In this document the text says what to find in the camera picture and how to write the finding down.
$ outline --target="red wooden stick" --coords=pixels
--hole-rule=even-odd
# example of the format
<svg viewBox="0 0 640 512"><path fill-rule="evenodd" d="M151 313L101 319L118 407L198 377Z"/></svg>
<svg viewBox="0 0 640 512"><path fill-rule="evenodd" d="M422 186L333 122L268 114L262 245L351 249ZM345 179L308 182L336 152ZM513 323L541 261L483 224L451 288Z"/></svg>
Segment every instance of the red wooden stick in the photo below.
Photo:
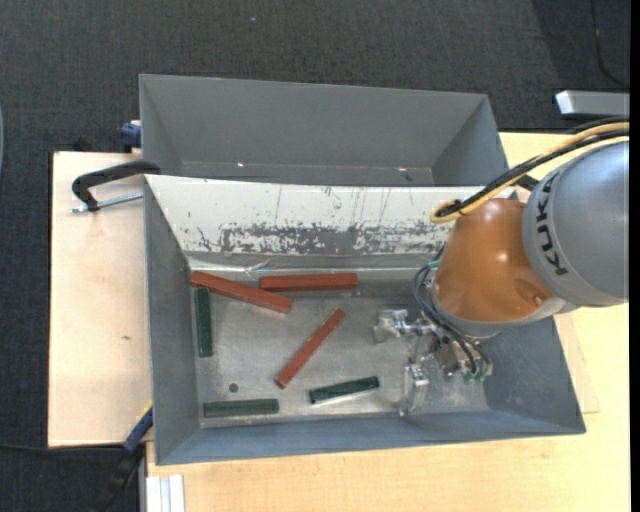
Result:
<svg viewBox="0 0 640 512"><path fill-rule="evenodd" d="M304 345L293 358L287 363L287 365L280 371L275 378L275 382L282 389L287 387L296 374L302 369L313 353L318 350L322 342L334 331L336 327L342 322L345 317L345 312L341 309L336 309L331 313L327 319L322 323L318 330L314 332Z"/></svg>
<svg viewBox="0 0 640 512"><path fill-rule="evenodd" d="M289 297L204 272L194 272L189 284L194 288L207 288L210 292L223 297L248 302L254 306L272 309L279 313L288 313L291 309L292 301Z"/></svg>
<svg viewBox="0 0 640 512"><path fill-rule="evenodd" d="M265 276L260 288L272 292L311 292L316 290L353 290L358 286L358 274L305 274Z"/></svg>

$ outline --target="cable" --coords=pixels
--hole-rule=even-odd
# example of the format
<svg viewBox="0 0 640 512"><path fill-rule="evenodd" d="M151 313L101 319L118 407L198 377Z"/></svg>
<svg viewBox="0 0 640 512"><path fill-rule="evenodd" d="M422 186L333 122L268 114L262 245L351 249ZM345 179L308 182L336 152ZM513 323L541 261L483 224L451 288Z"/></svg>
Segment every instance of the cable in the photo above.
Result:
<svg viewBox="0 0 640 512"><path fill-rule="evenodd" d="M589 7L591 9L591 23L593 24L593 33L595 35L596 40L596 58L598 60L598 67L600 71L612 82L615 82L616 85L624 89L629 89L629 84L625 84L623 80L613 76L613 74L607 69L607 66L604 62L604 58L602 57L602 45L600 41L600 27L598 27L598 22L596 20L596 5L594 0L590 0Z"/></svg>
<svg viewBox="0 0 640 512"><path fill-rule="evenodd" d="M473 211L475 208L484 204L486 201L494 197L496 194L507 187L518 182L526 173L546 163L558 156L564 155L576 149L609 140L612 138L628 136L629 123L617 122L604 125L596 125L587 130L572 135L562 143L553 146L549 150L540 155L530 158L529 160L513 167L505 174L499 176L481 191L471 197L460 200L449 200L441 203L431 213L431 222L434 224L443 224L457 219L461 215L465 215Z"/></svg>

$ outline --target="wooden table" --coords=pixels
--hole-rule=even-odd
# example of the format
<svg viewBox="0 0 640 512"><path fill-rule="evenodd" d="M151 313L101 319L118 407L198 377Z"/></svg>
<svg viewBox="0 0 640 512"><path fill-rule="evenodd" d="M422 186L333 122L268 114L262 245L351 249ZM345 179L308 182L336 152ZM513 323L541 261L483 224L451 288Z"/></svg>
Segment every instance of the wooden table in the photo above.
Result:
<svg viewBox="0 0 640 512"><path fill-rule="evenodd" d="M561 140L501 138L512 163ZM78 204L70 191L77 175L135 158L54 155L51 447L122 442L150 398L142 203L68 212ZM120 195L140 183L104 185L98 193ZM626 510L628 306L582 309L558 321L587 413L584 435L161 467L149 449L148 474L183 474L189 512Z"/></svg>

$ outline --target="gray carpet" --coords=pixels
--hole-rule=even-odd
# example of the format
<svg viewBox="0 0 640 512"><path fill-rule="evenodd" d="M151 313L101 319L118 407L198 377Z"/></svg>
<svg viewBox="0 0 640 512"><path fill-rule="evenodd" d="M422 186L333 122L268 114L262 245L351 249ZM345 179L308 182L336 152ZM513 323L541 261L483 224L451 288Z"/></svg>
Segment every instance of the gray carpet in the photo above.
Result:
<svg viewBox="0 0 640 512"><path fill-rule="evenodd" d="M596 6L603 60L628 84L629 3ZM139 73L482 92L502 130L566 128L554 92L621 87L584 0L0 0L0 27L0 443L32 447L46 446L49 154L122 150ZM116 461L0 448L0 512L87 510ZM113 510L135 508L130 487Z"/></svg>

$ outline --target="green block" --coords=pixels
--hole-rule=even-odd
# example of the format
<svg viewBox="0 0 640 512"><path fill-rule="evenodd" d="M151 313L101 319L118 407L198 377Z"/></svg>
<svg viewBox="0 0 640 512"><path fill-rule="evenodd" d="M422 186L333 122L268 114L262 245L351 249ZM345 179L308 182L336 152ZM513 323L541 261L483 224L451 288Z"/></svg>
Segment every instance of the green block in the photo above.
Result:
<svg viewBox="0 0 640 512"><path fill-rule="evenodd" d="M213 355L213 334L211 333L211 310L209 309L209 290L198 288L194 292L196 302L196 329L198 330L198 355Z"/></svg>
<svg viewBox="0 0 640 512"><path fill-rule="evenodd" d="M279 412L280 404L275 398L205 402L204 404L205 418L255 416L260 414L278 414Z"/></svg>
<svg viewBox="0 0 640 512"><path fill-rule="evenodd" d="M309 391L309 398L311 399L312 404L316 404L318 402L341 398L355 393L371 391L372 389L377 389L379 387L380 381L378 380L378 377L366 377L364 379L342 382L340 384L334 384L324 388L312 389Z"/></svg>

